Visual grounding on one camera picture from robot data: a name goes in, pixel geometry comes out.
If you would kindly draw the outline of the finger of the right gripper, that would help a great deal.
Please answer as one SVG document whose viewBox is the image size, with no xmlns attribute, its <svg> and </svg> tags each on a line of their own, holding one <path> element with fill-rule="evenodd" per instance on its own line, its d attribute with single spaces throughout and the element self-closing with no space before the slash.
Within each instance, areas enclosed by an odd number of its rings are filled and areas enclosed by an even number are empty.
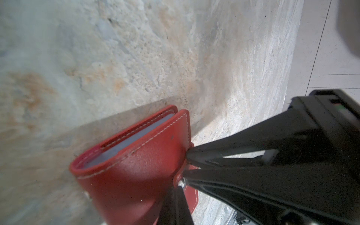
<svg viewBox="0 0 360 225">
<path fill-rule="evenodd" d="M 326 163 L 189 170 L 187 183 L 259 225 L 357 225 L 360 186 Z"/>
</svg>

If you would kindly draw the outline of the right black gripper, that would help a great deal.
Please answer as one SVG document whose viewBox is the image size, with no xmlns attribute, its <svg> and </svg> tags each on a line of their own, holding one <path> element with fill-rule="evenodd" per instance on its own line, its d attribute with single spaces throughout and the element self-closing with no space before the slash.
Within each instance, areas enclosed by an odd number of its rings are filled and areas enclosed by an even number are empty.
<svg viewBox="0 0 360 225">
<path fill-rule="evenodd" d="M 318 127 L 333 147 L 334 160 L 359 180 L 360 105 L 340 89 L 293 97 L 288 111 L 232 136 L 193 147 L 187 151 L 187 160 L 199 168 L 293 164 Z"/>
</svg>

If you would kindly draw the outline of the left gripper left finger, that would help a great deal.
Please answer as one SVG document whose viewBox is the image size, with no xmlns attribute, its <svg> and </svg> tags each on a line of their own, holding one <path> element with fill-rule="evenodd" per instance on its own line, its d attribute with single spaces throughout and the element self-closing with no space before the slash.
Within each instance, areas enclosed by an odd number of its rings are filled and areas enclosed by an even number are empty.
<svg viewBox="0 0 360 225">
<path fill-rule="evenodd" d="M 157 225 L 176 225 L 176 188 L 171 187 L 163 202 Z"/>
</svg>

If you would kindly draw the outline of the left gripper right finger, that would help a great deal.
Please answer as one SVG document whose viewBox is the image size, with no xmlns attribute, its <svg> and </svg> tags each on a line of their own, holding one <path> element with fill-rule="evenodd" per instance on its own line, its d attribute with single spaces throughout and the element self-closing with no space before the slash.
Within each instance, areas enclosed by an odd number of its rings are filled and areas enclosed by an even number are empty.
<svg viewBox="0 0 360 225">
<path fill-rule="evenodd" d="M 182 187 L 177 187 L 175 191 L 175 224 L 194 225 Z"/>
</svg>

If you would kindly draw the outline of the red card holder wallet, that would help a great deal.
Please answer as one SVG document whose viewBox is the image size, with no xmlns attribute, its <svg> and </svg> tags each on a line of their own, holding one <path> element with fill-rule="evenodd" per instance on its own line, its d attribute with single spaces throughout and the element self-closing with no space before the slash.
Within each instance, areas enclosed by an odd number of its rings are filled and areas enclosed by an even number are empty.
<svg viewBox="0 0 360 225">
<path fill-rule="evenodd" d="M 91 147 L 69 169 L 109 225 L 154 225 L 188 168 L 189 111 L 170 105 Z"/>
</svg>

